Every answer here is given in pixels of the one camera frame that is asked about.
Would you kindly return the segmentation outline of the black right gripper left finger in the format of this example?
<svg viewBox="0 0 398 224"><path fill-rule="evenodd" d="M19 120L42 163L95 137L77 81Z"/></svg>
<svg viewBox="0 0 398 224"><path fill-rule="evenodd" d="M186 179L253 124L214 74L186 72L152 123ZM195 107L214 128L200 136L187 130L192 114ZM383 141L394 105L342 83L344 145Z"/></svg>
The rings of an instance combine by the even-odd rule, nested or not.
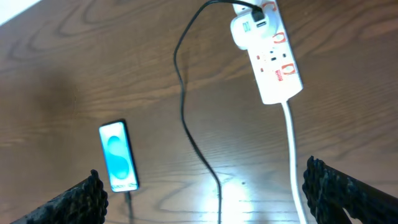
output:
<svg viewBox="0 0 398 224"><path fill-rule="evenodd" d="M103 224L108 194L96 170L85 180L12 224Z"/></svg>

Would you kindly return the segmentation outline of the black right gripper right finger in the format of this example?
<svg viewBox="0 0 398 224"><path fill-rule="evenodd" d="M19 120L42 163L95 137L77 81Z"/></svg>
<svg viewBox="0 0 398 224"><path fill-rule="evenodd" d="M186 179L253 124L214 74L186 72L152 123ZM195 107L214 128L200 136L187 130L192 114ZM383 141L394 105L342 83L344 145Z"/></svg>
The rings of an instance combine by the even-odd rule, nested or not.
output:
<svg viewBox="0 0 398 224"><path fill-rule="evenodd" d="M348 176L313 156L303 173L302 190L319 224L397 223L397 198Z"/></svg>

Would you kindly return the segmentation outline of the blue smartphone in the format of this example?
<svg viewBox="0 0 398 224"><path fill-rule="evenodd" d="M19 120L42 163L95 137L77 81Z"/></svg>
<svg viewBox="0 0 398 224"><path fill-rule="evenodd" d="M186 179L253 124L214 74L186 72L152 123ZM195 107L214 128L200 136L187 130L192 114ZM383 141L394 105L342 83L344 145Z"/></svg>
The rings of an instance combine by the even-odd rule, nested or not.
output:
<svg viewBox="0 0 398 224"><path fill-rule="evenodd" d="M126 120L117 119L102 124L98 131L111 190L116 193L139 190Z"/></svg>

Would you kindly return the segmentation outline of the white power strip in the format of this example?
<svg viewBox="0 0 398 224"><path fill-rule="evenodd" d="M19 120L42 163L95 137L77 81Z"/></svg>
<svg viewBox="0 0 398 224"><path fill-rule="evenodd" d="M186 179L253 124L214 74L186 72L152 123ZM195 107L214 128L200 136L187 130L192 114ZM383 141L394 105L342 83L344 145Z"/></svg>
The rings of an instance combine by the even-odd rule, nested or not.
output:
<svg viewBox="0 0 398 224"><path fill-rule="evenodd" d="M299 70L291 49L287 31L277 1L249 1L262 8L265 15L275 15L279 21L277 32L246 51L252 65L254 76L265 105L282 104L303 90ZM251 13L251 8L239 4L233 5L236 17Z"/></svg>

